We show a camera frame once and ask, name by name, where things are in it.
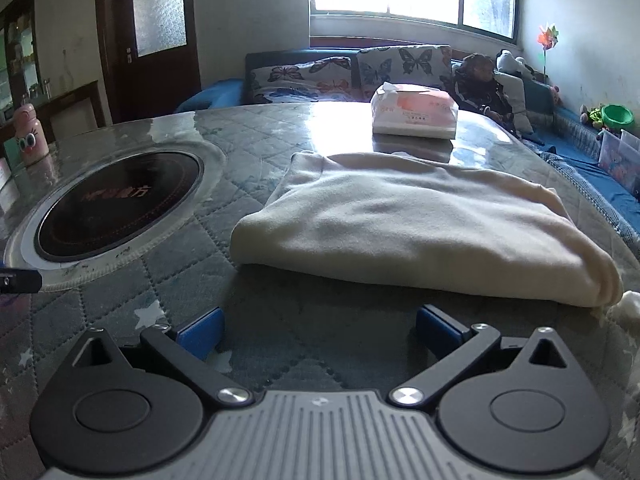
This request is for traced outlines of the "green plastic bowl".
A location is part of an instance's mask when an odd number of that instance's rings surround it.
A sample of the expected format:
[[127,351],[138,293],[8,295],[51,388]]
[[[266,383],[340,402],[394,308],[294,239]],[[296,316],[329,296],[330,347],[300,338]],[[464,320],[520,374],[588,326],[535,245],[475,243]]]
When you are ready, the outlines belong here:
[[626,106],[606,104],[601,108],[603,125],[613,130],[634,128],[634,114]]

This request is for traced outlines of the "butterfly pattern cushion right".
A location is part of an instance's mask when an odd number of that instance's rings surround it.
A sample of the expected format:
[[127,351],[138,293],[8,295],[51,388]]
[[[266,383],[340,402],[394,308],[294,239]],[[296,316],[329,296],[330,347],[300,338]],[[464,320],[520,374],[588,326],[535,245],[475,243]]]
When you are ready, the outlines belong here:
[[449,46],[419,44],[360,50],[357,62],[363,99],[370,101],[384,82],[445,90],[452,77]]

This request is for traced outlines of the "dark wooden door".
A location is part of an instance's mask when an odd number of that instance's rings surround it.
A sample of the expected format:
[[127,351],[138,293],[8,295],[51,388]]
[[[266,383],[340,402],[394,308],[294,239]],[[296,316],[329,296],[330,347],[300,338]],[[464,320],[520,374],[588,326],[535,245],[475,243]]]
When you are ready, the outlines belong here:
[[201,90],[193,0],[96,0],[113,122],[168,115]]

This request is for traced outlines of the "cream long-sleeve garment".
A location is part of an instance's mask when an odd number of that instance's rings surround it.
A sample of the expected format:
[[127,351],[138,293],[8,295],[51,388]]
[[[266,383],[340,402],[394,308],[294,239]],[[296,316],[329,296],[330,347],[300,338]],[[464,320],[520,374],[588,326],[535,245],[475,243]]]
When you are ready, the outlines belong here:
[[550,188],[381,153],[300,152],[265,206],[234,227],[241,264],[582,308],[620,301],[613,259]]

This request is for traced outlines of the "dark brown stuffed toy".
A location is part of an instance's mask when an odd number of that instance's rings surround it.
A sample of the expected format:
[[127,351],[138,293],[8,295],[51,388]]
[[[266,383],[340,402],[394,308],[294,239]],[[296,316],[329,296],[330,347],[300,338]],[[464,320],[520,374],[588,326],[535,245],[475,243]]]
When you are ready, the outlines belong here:
[[515,132],[512,106],[495,77],[494,61],[489,56],[466,56],[454,70],[450,93],[460,110],[489,117],[506,131]]

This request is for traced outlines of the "white and pink socks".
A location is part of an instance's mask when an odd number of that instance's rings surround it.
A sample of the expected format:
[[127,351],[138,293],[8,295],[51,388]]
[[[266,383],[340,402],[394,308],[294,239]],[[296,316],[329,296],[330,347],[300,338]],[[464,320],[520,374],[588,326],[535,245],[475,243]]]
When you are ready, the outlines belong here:
[[608,309],[608,319],[638,338],[640,330],[640,292],[627,290],[618,304]]

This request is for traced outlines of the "butterfly pattern cushion left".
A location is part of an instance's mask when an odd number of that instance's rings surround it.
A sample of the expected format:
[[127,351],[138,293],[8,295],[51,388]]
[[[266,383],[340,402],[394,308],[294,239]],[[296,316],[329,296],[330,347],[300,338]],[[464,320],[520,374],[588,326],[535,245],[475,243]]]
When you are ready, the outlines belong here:
[[356,102],[361,98],[361,91],[352,83],[352,61],[346,56],[250,72],[252,104]]

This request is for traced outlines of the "round black induction cooktop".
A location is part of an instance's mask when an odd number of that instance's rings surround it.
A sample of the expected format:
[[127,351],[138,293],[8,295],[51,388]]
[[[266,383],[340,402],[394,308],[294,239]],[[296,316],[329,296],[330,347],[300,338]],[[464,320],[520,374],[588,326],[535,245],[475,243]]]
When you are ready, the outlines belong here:
[[162,244],[212,197],[226,156],[206,141],[128,148],[52,188],[9,237],[2,268],[37,270],[39,292],[110,274]]

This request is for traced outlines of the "pink cartoon bottle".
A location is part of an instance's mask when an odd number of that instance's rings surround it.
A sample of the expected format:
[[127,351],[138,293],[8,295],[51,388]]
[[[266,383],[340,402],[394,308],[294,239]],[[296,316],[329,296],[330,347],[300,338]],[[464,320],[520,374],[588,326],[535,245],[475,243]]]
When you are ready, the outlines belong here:
[[28,103],[18,108],[13,115],[15,140],[25,166],[32,166],[49,154],[49,144],[35,107]]

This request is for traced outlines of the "wooden shelf cabinet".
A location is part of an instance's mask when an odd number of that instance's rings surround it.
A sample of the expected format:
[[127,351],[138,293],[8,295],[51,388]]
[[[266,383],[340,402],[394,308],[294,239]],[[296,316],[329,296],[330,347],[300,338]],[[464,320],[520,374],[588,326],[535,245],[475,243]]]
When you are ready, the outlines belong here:
[[14,113],[25,104],[35,107],[43,128],[39,140],[56,140],[52,119],[81,105],[91,107],[89,126],[101,128],[106,117],[99,83],[90,81],[72,90],[51,93],[41,77],[35,32],[35,0],[13,0],[1,11],[1,156],[20,156],[15,139]]

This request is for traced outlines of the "butterfly pattern cushion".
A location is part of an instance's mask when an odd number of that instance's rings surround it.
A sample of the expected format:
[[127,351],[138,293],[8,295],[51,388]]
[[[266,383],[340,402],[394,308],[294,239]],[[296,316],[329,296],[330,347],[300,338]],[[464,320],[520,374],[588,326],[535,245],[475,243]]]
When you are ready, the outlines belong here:
[[370,101],[384,82],[445,90],[452,77],[449,46],[419,44],[360,50],[357,62],[363,99]]
[[250,72],[252,104],[356,102],[361,98],[361,91],[352,83],[352,61],[346,56]]

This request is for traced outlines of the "clear plastic storage box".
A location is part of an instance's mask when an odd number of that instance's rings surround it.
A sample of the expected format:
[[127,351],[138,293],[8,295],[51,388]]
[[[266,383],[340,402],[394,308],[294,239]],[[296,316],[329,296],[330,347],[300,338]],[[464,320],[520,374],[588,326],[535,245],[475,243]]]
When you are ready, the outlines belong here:
[[620,136],[602,130],[598,164],[623,188],[639,198],[639,139],[626,130]]

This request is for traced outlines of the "blue sofa bench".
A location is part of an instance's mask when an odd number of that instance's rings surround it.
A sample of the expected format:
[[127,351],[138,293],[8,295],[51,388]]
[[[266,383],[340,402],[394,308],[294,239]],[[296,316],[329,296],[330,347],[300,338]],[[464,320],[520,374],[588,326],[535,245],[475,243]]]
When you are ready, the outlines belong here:
[[[352,83],[361,91],[357,54],[360,50],[293,50],[250,53],[245,58],[242,79],[221,80],[198,92],[178,107],[180,112],[229,107],[250,102],[250,72],[255,68],[318,61],[330,56],[346,56],[352,61]],[[451,55],[452,77],[444,91],[450,93],[454,70],[460,65]],[[568,177],[585,192],[597,210],[613,226],[631,238],[639,235],[639,199],[636,200],[599,164],[602,142],[600,130],[584,126],[556,102],[556,90],[533,80],[524,80],[499,71],[496,79],[503,85],[512,106],[515,134],[537,155]]]

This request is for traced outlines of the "white plush toy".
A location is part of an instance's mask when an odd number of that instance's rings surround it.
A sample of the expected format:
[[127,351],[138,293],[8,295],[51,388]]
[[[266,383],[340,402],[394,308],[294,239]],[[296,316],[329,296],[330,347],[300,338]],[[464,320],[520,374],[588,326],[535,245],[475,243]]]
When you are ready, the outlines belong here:
[[500,73],[520,77],[524,80],[533,80],[534,71],[523,61],[516,58],[511,51],[503,49],[496,57],[496,67]]

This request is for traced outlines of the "white pink tissue pack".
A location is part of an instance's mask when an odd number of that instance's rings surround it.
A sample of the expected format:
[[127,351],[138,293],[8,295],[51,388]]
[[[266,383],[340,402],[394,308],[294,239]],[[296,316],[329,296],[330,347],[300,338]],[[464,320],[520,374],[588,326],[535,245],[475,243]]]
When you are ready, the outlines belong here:
[[444,90],[384,82],[370,104],[374,134],[436,140],[456,137],[459,107]]

